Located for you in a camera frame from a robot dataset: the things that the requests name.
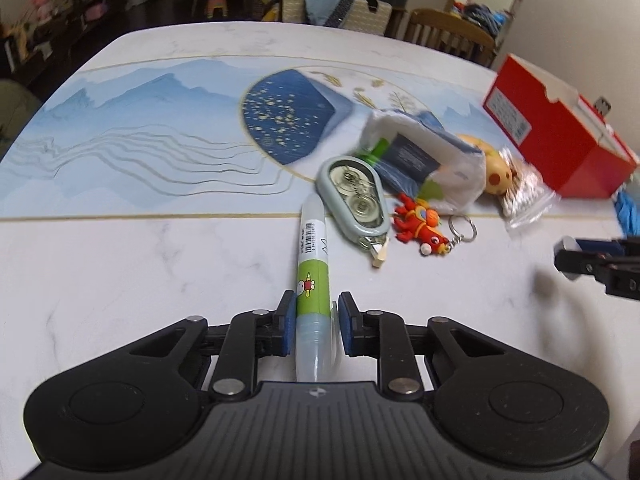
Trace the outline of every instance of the red dragon keychain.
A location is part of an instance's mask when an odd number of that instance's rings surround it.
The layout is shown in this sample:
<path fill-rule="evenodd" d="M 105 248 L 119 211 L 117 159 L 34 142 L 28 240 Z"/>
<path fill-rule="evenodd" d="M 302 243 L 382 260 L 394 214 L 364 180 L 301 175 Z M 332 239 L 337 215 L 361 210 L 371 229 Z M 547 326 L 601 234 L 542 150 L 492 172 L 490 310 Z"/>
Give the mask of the red dragon keychain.
<path fill-rule="evenodd" d="M 398 231 L 396 238 L 403 243 L 416 239 L 420 242 L 420 252 L 424 256 L 428 254 L 448 254 L 460 242 L 472 242 L 478 236 L 476 226 L 468 216 L 453 215 L 449 217 L 449 228 L 453 233 L 453 240 L 436 229 L 440 223 L 440 216 L 435 209 L 430 209 L 429 204 L 420 198 L 415 201 L 401 193 L 398 196 L 402 205 L 396 207 L 394 226 Z M 454 218 L 465 219 L 473 229 L 473 235 L 465 237 L 453 226 Z"/>

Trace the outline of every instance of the blue gripper pad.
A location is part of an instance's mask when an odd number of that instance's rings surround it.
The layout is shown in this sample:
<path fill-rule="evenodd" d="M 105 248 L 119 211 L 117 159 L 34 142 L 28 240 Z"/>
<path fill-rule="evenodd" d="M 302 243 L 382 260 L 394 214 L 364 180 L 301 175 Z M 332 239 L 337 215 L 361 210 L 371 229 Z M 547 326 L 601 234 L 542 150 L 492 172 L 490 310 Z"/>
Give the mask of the blue gripper pad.
<path fill-rule="evenodd" d="M 607 253 L 611 256 L 624 256 L 625 249 L 618 242 L 609 240 L 576 240 L 586 253 Z"/>
<path fill-rule="evenodd" d="M 293 350 L 293 341 L 296 337 L 296 300 L 295 294 L 291 295 L 287 315 L 284 317 L 284 355 L 289 355 Z"/>
<path fill-rule="evenodd" d="M 353 333 L 351 332 L 351 319 L 347 311 L 347 306 L 344 304 L 342 295 L 338 297 L 338 320 L 340 321 L 340 333 L 342 334 L 342 346 L 344 346 L 344 353 L 351 355 L 351 340 L 353 339 Z"/>

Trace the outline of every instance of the gray correction tape dispenser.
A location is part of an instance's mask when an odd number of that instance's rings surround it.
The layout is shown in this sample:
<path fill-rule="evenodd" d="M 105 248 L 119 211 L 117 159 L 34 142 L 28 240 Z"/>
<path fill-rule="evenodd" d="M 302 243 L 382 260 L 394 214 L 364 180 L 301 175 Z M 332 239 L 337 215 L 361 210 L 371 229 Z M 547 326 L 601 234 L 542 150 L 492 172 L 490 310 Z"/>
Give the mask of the gray correction tape dispenser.
<path fill-rule="evenodd" d="M 342 233 L 369 251 L 373 266 L 380 267 L 391 220 L 376 171 L 359 158 L 337 156 L 322 165 L 316 187 Z"/>

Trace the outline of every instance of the red and white box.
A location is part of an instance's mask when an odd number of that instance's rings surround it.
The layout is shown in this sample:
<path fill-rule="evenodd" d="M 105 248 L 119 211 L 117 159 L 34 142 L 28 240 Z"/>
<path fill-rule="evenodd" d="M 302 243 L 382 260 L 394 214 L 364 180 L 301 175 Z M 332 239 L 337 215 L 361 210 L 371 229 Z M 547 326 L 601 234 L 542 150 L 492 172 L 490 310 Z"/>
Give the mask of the red and white box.
<path fill-rule="evenodd" d="M 563 197 L 608 198 L 639 159 L 580 92 L 510 55 L 484 109 Z"/>

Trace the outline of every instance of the plastic bag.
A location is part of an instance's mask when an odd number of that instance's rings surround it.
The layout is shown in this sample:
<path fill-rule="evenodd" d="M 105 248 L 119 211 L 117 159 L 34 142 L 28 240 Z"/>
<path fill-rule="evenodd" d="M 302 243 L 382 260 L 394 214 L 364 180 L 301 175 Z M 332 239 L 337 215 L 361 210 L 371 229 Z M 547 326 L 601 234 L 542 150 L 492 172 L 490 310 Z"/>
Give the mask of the plastic bag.
<path fill-rule="evenodd" d="M 513 174 L 511 187 L 500 197 L 507 231 L 513 231 L 533 224 L 560 202 L 560 196 L 546 186 L 536 168 L 513 156 L 511 150 L 503 148 L 498 153 Z"/>
<path fill-rule="evenodd" d="M 393 190 L 441 214 L 464 211 L 484 191 L 484 153 L 418 117 L 374 110 L 359 142 L 361 159 Z"/>

